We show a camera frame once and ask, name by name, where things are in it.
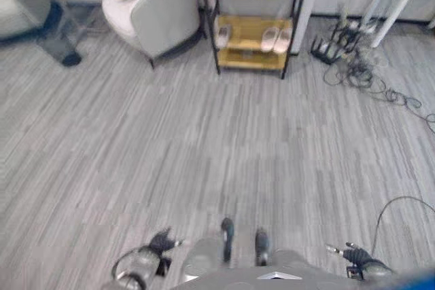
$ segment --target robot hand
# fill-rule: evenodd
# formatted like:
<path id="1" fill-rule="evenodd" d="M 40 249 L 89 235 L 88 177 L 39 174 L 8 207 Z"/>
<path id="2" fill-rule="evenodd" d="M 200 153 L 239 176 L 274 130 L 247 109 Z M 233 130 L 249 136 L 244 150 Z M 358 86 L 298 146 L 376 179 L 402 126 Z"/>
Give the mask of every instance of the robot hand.
<path id="1" fill-rule="evenodd" d="M 142 248 L 148 248 L 157 256 L 162 257 L 165 251 L 170 251 L 172 248 L 178 247 L 183 243 L 183 240 L 175 241 L 169 239 L 168 234 L 170 231 L 171 228 L 167 228 L 166 230 L 157 233 L 154 237 L 152 237 L 150 244 Z"/>
<path id="2" fill-rule="evenodd" d="M 346 242 L 350 249 L 344 251 L 327 245 L 329 251 L 342 255 L 350 261 L 353 266 L 347 267 L 347 276 L 360 280 L 374 280 L 393 274 L 393 270 L 386 266 L 382 261 L 374 259 L 370 254 L 356 244 Z"/>
<path id="3" fill-rule="evenodd" d="M 103 290 L 146 290 L 155 275 L 165 276 L 171 266 L 171 258 L 163 256 L 165 251 L 182 244 L 182 240 L 168 238 L 168 228 L 157 233 L 151 242 L 135 248 L 121 256 L 114 264 L 112 281 L 103 286 Z"/>

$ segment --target wire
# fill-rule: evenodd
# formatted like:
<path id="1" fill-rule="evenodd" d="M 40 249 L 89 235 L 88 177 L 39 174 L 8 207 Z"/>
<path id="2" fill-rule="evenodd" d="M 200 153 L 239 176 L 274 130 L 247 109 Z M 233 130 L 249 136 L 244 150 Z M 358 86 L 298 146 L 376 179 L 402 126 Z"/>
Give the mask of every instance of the wire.
<path id="1" fill-rule="evenodd" d="M 377 243 L 377 239 L 378 239 L 378 231 L 379 231 L 379 225 L 381 224 L 381 219 L 382 219 L 382 215 L 384 214 L 385 210 L 387 209 L 387 207 L 392 204 L 393 202 L 397 201 L 397 200 L 403 200 L 403 199 L 410 199 L 410 200 L 416 200 L 420 203 L 422 203 L 424 206 L 428 207 L 433 213 L 435 213 L 435 209 L 430 206 L 428 203 L 426 203 L 425 201 L 416 198 L 414 196 L 399 196 L 396 198 L 393 198 L 392 200 L 390 200 L 387 204 L 384 205 L 384 207 L 382 208 L 382 211 L 379 213 L 378 216 L 378 221 L 376 223 L 376 228 L 375 228 L 375 235 L 373 236 L 373 241 L 372 241 L 372 250 L 371 250 L 371 255 L 373 256 L 375 249 L 376 249 L 376 243 Z"/>
<path id="2" fill-rule="evenodd" d="M 405 107 L 414 116 L 423 120 L 430 131 L 435 134 L 435 113 L 424 115 L 417 112 L 422 108 L 421 101 L 393 88 L 388 88 L 385 81 L 373 73 L 374 67 L 362 57 L 360 50 L 356 48 L 352 53 L 330 65 L 324 72 L 323 81 L 329 86 L 346 84 L 361 90 L 375 100 Z"/>

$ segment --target wooden shelf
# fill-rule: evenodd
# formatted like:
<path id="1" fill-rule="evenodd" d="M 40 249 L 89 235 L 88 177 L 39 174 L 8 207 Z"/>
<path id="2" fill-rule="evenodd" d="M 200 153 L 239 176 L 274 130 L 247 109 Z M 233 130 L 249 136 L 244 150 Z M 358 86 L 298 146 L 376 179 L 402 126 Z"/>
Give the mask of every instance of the wooden shelf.
<path id="1" fill-rule="evenodd" d="M 238 50 L 260 51 L 263 32 L 268 27 L 293 28 L 291 20 L 273 20 L 260 17 L 219 16 L 218 21 L 219 26 L 231 25 L 231 38 L 226 47 Z"/>
<path id="2" fill-rule="evenodd" d="M 246 52 L 223 49 L 217 54 L 219 66 L 251 69 L 283 69 L 285 54 L 273 52 Z"/>

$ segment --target white armchair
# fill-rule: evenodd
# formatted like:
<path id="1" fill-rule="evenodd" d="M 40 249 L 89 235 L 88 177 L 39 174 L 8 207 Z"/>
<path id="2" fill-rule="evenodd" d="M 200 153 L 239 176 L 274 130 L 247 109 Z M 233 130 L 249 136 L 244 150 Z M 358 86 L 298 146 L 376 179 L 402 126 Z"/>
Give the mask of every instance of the white armchair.
<path id="1" fill-rule="evenodd" d="M 200 29 L 198 0 L 103 0 L 112 29 L 151 60 Z"/>

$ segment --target white slipper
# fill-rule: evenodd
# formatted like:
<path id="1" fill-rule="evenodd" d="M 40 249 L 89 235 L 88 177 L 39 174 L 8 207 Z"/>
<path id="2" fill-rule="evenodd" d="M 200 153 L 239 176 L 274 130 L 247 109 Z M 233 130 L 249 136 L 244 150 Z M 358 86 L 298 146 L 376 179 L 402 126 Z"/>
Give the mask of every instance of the white slipper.
<path id="1" fill-rule="evenodd" d="M 261 51 L 269 52 L 272 51 L 275 42 L 277 41 L 279 35 L 279 29 L 277 27 L 268 27 L 263 32 L 263 37 L 261 40 Z"/>
<path id="2" fill-rule="evenodd" d="M 229 24 L 221 26 L 215 36 L 215 44 L 218 49 L 223 49 L 231 38 L 232 27 Z"/>
<path id="3" fill-rule="evenodd" d="M 290 42 L 292 40 L 292 30 L 283 29 L 279 32 L 279 36 L 275 45 L 273 46 L 273 52 L 276 54 L 283 54 L 287 52 L 288 47 L 290 47 Z"/>

